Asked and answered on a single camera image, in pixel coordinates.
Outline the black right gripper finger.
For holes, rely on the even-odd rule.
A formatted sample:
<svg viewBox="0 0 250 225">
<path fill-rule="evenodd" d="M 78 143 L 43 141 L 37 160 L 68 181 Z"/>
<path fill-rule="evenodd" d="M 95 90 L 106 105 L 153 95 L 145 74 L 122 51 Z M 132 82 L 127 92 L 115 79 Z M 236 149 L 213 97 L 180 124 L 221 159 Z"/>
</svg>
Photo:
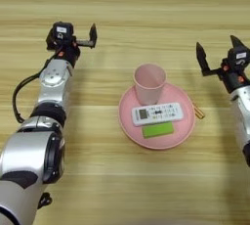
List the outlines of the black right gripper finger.
<svg viewBox="0 0 250 225">
<path fill-rule="evenodd" d="M 233 48 L 243 48 L 246 49 L 246 46 L 234 35 L 230 37 Z"/>
<path fill-rule="evenodd" d="M 201 67 L 202 73 L 203 74 L 207 73 L 210 70 L 210 68 L 206 61 L 206 53 L 199 42 L 196 43 L 196 58 Z"/>
</svg>

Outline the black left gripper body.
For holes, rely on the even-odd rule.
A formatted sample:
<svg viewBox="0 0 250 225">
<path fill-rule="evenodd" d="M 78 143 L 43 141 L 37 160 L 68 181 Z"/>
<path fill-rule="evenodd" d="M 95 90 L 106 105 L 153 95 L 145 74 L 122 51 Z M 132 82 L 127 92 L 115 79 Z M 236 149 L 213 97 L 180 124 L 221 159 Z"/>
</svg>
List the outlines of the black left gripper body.
<svg viewBox="0 0 250 225">
<path fill-rule="evenodd" d="M 78 40 L 73 36 L 69 40 L 54 39 L 54 49 L 48 49 L 55 52 L 56 60 L 65 60 L 74 68 L 80 57 L 79 47 L 90 47 L 90 40 Z"/>
</svg>

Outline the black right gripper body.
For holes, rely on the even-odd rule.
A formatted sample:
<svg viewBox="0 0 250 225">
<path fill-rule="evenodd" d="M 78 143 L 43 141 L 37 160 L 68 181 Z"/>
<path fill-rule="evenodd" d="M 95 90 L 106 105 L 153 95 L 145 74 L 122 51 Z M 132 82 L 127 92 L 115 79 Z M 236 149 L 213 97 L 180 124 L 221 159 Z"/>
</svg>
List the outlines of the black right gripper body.
<svg viewBox="0 0 250 225">
<path fill-rule="evenodd" d="M 204 62 L 203 75 L 217 75 L 230 94 L 236 89 L 250 86 L 250 79 L 245 75 L 244 69 L 243 65 L 237 65 L 229 59 L 223 59 L 221 66 L 215 69 L 210 69 L 208 63 Z"/>
</svg>

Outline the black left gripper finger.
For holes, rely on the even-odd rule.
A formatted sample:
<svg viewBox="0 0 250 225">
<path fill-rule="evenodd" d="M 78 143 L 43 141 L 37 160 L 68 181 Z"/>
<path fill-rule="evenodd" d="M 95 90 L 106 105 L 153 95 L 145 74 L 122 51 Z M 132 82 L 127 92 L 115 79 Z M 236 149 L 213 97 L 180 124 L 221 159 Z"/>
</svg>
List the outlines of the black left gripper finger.
<svg viewBox="0 0 250 225">
<path fill-rule="evenodd" d="M 97 34 L 96 25 L 94 23 L 92 24 L 90 28 L 89 36 L 90 36 L 90 47 L 95 48 L 97 39 L 98 39 L 98 34 Z"/>
<path fill-rule="evenodd" d="M 48 36 L 46 38 L 47 49 L 54 49 L 54 39 L 53 39 L 53 30 L 50 29 Z"/>
</svg>

